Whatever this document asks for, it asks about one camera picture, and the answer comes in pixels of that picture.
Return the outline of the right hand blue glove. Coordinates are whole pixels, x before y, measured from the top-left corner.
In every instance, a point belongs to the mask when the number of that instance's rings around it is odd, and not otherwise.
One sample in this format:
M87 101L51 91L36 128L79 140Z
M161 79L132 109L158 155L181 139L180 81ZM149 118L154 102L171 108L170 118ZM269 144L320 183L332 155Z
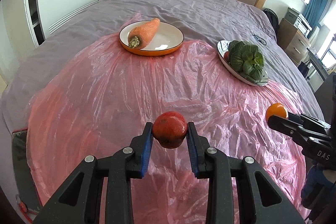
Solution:
M301 204L313 213L321 212L335 195L335 170L313 165L301 190Z

